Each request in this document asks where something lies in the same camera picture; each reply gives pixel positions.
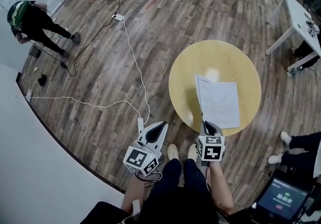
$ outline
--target monitor screen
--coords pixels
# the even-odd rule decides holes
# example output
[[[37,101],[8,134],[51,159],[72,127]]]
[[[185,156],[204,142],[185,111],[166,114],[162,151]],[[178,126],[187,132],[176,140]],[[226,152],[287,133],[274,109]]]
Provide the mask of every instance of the monitor screen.
[[[307,192],[274,178],[257,205],[290,220],[306,197]]]

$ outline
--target desk leg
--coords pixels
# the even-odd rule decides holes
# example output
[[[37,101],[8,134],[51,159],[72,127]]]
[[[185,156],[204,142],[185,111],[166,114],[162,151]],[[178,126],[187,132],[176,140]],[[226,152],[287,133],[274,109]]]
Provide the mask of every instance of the desk leg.
[[[316,52],[312,52],[312,53],[308,54],[307,56],[305,56],[301,60],[298,60],[296,63],[294,63],[291,66],[289,66],[287,68],[287,71],[290,71],[291,69],[294,69],[294,68],[297,68],[297,67],[301,66],[302,64],[308,62],[309,60],[313,59],[316,56],[317,56]]]
[[[269,49],[265,51],[265,55],[270,55],[271,52],[273,52],[276,48],[278,48],[289,36],[291,36],[295,30],[290,27],[285,33],[278,39],[276,42],[274,42],[273,45]]]
[[[268,17],[267,17],[267,19],[266,19],[266,23],[267,23],[267,24],[270,24],[270,22],[275,18],[275,16],[276,16],[276,15],[278,14],[278,12],[280,11],[280,9],[281,9],[281,7],[282,7],[282,5],[283,5],[284,2],[285,2],[284,0],[281,0],[281,2],[277,5],[277,7],[275,8],[275,10],[268,15]]]

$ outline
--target small black object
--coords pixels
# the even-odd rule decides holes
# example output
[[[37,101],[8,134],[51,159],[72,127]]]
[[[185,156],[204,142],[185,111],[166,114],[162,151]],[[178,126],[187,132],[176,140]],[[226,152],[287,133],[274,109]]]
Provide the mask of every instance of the small black object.
[[[40,86],[44,86],[47,81],[47,76],[45,74],[41,74],[41,77],[38,78],[38,83]]]
[[[32,45],[29,49],[29,55],[34,56],[38,59],[41,55],[41,50],[36,46]]]
[[[67,69],[67,65],[63,61],[60,62],[60,66],[63,67],[64,69]]]

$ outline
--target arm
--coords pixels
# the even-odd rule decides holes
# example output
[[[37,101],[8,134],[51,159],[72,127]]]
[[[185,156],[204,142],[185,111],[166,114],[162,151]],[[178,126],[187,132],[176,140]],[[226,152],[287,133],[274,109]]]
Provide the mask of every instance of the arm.
[[[126,191],[121,209],[132,214],[132,202],[139,199],[140,209],[144,199],[145,182],[136,178],[133,174],[130,180],[129,187]]]
[[[220,162],[211,162],[210,172],[211,191],[214,204],[229,214],[234,208],[234,202],[232,193],[224,177]]]
[[[20,44],[25,44],[30,41],[30,38],[23,37],[21,33],[16,33],[15,38],[19,41]]]
[[[45,13],[47,13],[47,5],[46,4],[34,2],[34,5],[40,9],[42,9]]]

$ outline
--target white desk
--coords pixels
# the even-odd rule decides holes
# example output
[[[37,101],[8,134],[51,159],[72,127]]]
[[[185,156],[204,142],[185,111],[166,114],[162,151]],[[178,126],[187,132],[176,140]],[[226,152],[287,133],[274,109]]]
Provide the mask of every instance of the white desk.
[[[303,40],[305,40],[307,44],[309,44],[313,49],[312,53],[289,66],[287,70],[290,71],[291,69],[299,67],[307,61],[313,59],[317,55],[321,56],[321,48],[317,39],[317,35],[312,37],[308,33],[308,25],[306,24],[307,17],[304,15],[304,13],[306,13],[308,16],[311,16],[310,13],[308,13],[305,8],[303,8],[303,6],[301,6],[296,0],[281,0],[274,12],[272,12],[267,17],[267,24],[269,24],[274,19],[274,17],[280,11],[281,7],[284,5],[287,6],[289,12],[291,27],[287,31],[285,31],[285,33],[273,45],[271,45],[269,49],[265,51],[265,54],[269,55],[270,53],[272,53],[294,32],[296,32]]]

